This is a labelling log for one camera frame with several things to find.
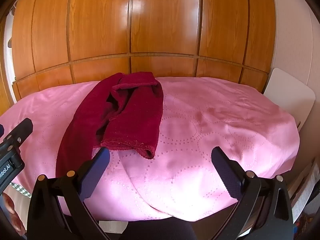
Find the pink bedspread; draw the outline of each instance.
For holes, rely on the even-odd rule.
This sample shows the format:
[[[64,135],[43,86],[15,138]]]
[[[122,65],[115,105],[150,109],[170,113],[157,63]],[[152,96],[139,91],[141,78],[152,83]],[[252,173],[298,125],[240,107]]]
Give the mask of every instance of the pink bedspread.
[[[156,156],[111,151],[86,205],[98,220],[175,216],[194,221],[236,202],[211,163],[220,146],[244,170],[271,178],[292,167],[299,147],[293,117],[255,89],[213,78],[158,78],[164,113]],[[14,182],[32,191],[40,174],[55,177],[62,136],[97,82],[50,88],[20,100],[0,117],[5,135],[25,117],[34,131],[21,146],[25,169]],[[61,201],[65,213],[68,210]]]

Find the white object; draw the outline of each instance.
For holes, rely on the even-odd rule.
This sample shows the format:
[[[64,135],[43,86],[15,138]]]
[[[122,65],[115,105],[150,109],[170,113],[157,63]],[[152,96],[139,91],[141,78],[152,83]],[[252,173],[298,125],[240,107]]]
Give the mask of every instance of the white object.
[[[294,117],[298,131],[316,100],[311,88],[279,68],[272,71],[263,94]]]

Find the folded red fabric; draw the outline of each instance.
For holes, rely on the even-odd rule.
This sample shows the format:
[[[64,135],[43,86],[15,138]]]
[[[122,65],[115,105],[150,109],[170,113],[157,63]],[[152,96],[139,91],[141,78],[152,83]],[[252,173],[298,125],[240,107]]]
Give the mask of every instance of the folded red fabric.
[[[117,73],[102,80],[79,105],[62,138],[56,176],[77,170],[100,146],[135,149],[152,159],[162,113],[162,87],[151,72]]]

